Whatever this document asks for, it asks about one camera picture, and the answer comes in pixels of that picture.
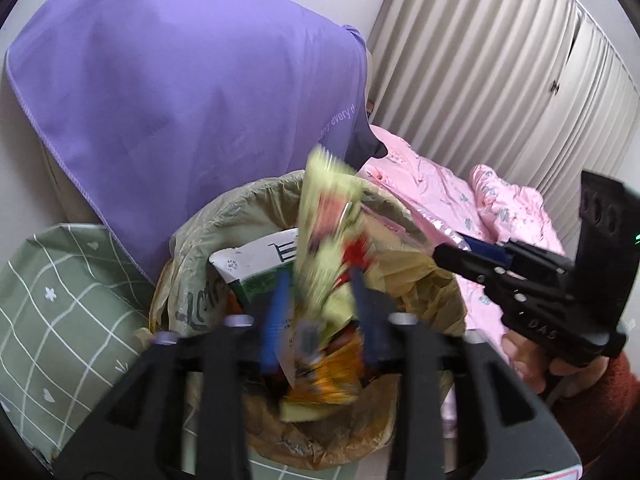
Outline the right hand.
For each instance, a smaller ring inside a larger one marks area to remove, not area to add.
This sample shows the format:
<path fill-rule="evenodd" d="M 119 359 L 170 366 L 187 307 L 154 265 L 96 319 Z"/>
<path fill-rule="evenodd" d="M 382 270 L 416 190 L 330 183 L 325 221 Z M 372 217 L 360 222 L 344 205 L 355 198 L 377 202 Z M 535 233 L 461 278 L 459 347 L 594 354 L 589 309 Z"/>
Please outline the right hand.
<path fill-rule="evenodd" d="M 594 386 L 608 368 L 608 358 L 605 356 L 599 356 L 583 368 L 570 365 L 561 359 L 550 358 L 538 344 L 514 332 L 503 335 L 501 348 L 534 393 L 544 391 L 547 387 L 546 376 L 550 374 L 564 382 L 561 396 L 576 396 Z"/>

